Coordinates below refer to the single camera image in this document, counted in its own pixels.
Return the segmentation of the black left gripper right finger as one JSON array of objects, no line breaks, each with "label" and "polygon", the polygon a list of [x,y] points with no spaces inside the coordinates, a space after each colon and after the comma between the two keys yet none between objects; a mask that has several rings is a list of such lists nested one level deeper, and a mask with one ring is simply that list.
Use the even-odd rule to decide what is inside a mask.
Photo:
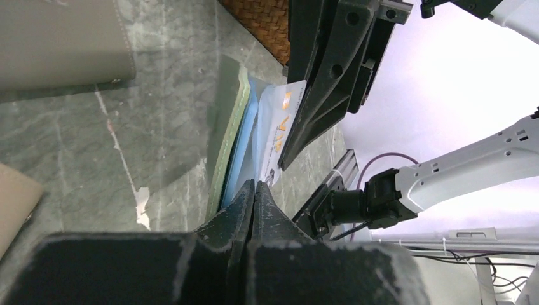
[{"label": "black left gripper right finger", "polygon": [[247,245],[247,304],[428,304],[418,265],[398,245],[309,239],[258,182]]}]

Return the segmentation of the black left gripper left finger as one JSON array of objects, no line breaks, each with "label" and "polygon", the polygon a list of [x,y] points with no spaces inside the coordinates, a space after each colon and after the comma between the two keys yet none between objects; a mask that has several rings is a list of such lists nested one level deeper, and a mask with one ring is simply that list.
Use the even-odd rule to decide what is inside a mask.
[{"label": "black left gripper left finger", "polygon": [[186,233],[55,233],[32,251],[5,304],[243,304],[254,206],[232,204]]}]

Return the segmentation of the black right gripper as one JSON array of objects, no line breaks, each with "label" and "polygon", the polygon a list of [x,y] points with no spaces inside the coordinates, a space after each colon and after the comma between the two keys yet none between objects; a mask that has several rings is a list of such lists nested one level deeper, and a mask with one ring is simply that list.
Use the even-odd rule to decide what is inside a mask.
[{"label": "black right gripper", "polygon": [[279,166],[365,104],[405,1],[290,1],[288,83],[306,81]]}]

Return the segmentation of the white VIP credit card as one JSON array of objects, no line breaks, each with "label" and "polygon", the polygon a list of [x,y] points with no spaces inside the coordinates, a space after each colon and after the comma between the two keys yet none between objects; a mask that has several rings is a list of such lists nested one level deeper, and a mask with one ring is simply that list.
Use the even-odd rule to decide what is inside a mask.
[{"label": "white VIP credit card", "polygon": [[306,81],[269,85],[261,95],[257,113],[256,177],[273,186],[279,179],[278,164],[295,122]]}]

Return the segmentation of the green card holder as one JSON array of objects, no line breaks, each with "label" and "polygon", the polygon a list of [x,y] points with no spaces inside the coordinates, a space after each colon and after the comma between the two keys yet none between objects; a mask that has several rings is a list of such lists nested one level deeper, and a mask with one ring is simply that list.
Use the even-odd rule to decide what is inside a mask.
[{"label": "green card holder", "polygon": [[270,84],[241,63],[224,58],[219,65],[214,100],[208,108],[206,178],[210,220],[237,192],[241,167],[257,118],[258,100]]}]

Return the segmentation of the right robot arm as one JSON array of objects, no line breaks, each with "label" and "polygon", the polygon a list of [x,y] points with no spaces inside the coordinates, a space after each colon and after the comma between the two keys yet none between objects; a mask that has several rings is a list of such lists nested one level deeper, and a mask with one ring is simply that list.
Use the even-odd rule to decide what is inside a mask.
[{"label": "right robot arm", "polygon": [[[364,104],[409,1],[291,1],[288,9],[288,82],[305,81],[305,94],[279,165]],[[363,189],[320,186],[294,217],[312,238],[340,224],[384,229],[416,218],[443,201],[538,175],[538,113],[430,161],[375,175]]]}]

